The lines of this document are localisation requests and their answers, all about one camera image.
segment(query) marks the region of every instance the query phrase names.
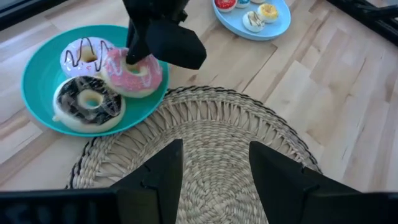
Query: black plastic part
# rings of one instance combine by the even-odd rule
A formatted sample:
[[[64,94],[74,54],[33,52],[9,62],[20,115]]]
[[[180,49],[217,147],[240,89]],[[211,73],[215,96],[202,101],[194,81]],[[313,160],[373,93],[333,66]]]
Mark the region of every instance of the black plastic part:
[[[169,21],[153,22],[148,28],[146,42],[157,59],[183,68],[199,69],[207,56],[194,31]]]
[[[396,5],[378,8],[365,0],[328,0],[357,21],[398,46],[398,14]]]
[[[299,223],[305,197],[317,183],[301,175],[301,164],[279,152],[259,142],[250,142],[249,148],[254,184],[269,223]]]
[[[249,160],[270,224],[398,223],[397,193],[362,194],[259,142]]]
[[[0,223],[121,223],[112,189],[0,193]]]
[[[179,27],[187,13],[188,0],[123,0],[129,14],[126,47],[127,64],[135,64],[149,54],[184,68],[199,69],[206,49],[194,31]]]
[[[67,0],[19,0],[0,7],[0,31],[65,1]]]
[[[181,139],[174,140],[133,173],[116,182],[111,188],[116,189],[151,189],[156,191],[157,206],[161,224],[175,224],[178,201],[182,185],[183,144]],[[141,216],[147,206],[136,209],[134,213]],[[140,223],[151,223],[146,220]]]
[[[0,192],[0,223],[174,224],[182,160],[175,140],[110,188]]]

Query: black trim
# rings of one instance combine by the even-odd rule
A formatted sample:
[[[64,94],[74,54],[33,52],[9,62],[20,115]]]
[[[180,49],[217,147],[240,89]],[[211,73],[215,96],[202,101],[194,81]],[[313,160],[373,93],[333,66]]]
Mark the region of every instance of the black trim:
[[[3,6],[0,8],[0,31],[65,1],[67,0],[20,0]]]
[[[365,0],[328,0],[360,23],[398,46],[398,5],[376,7]]]

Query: white frosted donut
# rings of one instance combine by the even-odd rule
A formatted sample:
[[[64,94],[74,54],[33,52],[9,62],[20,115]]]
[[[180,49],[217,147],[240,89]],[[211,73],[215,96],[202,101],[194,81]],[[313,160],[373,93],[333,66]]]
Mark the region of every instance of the white frosted donut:
[[[60,64],[68,78],[97,75],[102,67],[105,54],[114,45],[98,37],[83,37],[75,40],[62,51]]]
[[[55,90],[54,121],[80,133],[101,133],[117,125],[126,110],[124,98],[104,80],[80,76],[69,78]]]
[[[242,17],[243,26],[251,32],[260,32],[266,26],[266,22],[257,12],[249,11]]]

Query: light wood surface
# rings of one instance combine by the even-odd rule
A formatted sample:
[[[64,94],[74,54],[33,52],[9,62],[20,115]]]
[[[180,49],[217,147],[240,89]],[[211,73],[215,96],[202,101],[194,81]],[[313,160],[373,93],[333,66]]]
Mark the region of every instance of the light wood surface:
[[[398,48],[324,0],[286,2],[288,31],[253,42],[225,29],[211,0],[190,0],[183,26],[208,58],[199,71],[174,67],[171,88],[248,94],[298,131],[325,175],[362,191],[398,190]],[[30,56],[65,30],[127,21],[121,0],[70,0],[0,32],[1,190],[63,188],[87,141],[46,128],[26,110],[20,82]]]

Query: donut hole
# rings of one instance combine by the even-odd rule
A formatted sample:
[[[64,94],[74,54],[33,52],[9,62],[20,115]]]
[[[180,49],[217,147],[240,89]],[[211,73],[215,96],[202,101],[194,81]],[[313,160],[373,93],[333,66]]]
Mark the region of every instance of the donut hole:
[[[98,108],[102,105],[103,101],[104,96],[92,90],[83,90],[78,95],[78,103],[85,109]]]
[[[145,76],[148,74],[148,69],[145,66],[138,66],[126,64],[127,71],[131,72],[133,75],[136,76]]]
[[[98,60],[98,57],[95,52],[91,50],[91,47],[85,46],[81,48],[81,60],[86,63],[90,63]]]
[[[129,70],[133,74],[140,74],[140,68],[138,65],[129,65],[126,64],[127,70]]]

